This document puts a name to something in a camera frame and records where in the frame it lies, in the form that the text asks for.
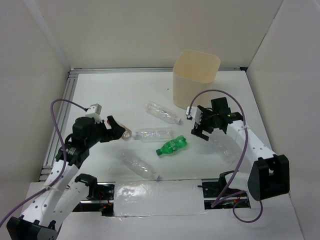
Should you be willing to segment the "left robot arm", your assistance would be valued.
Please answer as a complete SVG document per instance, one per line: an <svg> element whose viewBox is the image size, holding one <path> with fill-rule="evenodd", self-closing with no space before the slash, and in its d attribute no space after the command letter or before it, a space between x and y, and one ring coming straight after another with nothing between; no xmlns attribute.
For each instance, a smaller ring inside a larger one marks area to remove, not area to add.
<svg viewBox="0 0 320 240"><path fill-rule="evenodd" d="M55 240L64 220L86 198L97 197L97 178L78 173L89 156L90 148L97 143L119 140L125 132L110 115L97 121L83 116L75 120L72 132L56 155L56 161L39 195L19 216L11 217L6 228L13 240Z"/></svg>

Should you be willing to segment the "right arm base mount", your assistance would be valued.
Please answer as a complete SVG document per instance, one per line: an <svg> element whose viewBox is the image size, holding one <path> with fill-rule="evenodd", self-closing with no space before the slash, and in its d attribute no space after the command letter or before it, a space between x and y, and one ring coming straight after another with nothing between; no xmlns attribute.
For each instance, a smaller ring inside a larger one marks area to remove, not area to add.
<svg viewBox="0 0 320 240"><path fill-rule="evenodd" d="M206 210L232 209L238 203L237 208L248 208L250 206L248 194L244 190L228 188L219 197L226 185L227 180L223 173L220 174L219 178L202 180L198 188L202 189Z"/></svg>

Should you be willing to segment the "red cap sauce bottle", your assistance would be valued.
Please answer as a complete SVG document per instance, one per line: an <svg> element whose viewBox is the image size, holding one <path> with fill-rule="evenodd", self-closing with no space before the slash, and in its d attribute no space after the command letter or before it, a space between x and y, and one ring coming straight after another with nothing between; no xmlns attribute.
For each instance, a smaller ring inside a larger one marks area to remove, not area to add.
<svg viewBox="0 0 320 240"><path fill-rule="evenodd" d="M125 125L123 125L122 123L120 123L120 122L118 122L118 121L116 121L119 125L121 125L122 127L124 127L125 128L125 132L124 132L124 134L122 135L122 138L121 139L123 139L124 141L126 141L126 140L128 140L131 136L132 136L132 131L128 128L128 127L126 127Z"/></svg>

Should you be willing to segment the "green plastic bottle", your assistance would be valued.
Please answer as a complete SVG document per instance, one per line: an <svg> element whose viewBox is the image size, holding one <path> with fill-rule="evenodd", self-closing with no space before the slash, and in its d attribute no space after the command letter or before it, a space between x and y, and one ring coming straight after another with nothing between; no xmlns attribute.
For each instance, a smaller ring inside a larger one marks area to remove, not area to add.
<svg viewBox="0 0 320 240"><path fill-rule="evenodd" d="M156 150L157 156L171 155L180 149L185 148L188 145L186 138L180 135L174 139L166 142L161 148Z"/></svg>

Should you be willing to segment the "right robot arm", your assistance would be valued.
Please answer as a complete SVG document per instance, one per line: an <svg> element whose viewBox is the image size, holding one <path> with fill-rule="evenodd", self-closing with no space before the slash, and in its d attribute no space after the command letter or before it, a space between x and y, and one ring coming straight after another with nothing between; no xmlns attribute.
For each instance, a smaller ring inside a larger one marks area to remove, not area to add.
<svg viewBox="0 0 320 240"><path fill-rule="evenodd" d="M285 155L268 148L245 124L239 112L232 112L225 97L211 100L212 108L192 106L186 110L194 120L191 134L206 141L214 130L221 130L242 149L241 159L247 158L250 173L238 168L221 173L218 190L230 196L235 189L249 194L255 201L285 195L290 191L290 165Z"/></svg>

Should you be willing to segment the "clear bottle front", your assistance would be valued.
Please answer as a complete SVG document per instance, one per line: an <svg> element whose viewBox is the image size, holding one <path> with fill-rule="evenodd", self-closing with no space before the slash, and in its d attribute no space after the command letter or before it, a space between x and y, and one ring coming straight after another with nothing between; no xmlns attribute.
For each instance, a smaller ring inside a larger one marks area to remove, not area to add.
<svg viewBox="0 0 320 240"><path fill-rule="evenodd" d="M120 153L122 163L143 179L158 181L160 175L154 168L142 160L135 152L127 150Z"/></svg>

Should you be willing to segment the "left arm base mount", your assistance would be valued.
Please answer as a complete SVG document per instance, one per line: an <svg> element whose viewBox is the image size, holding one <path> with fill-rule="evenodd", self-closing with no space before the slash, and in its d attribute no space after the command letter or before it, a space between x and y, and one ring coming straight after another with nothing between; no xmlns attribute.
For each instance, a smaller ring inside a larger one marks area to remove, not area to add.
<svg viewBox="0 0 320 240"><path fill-rule="evenodd" d="M114 217L115 182L98 182L92 197L81 200L74 213L99 213L103 217Z"/></svg>

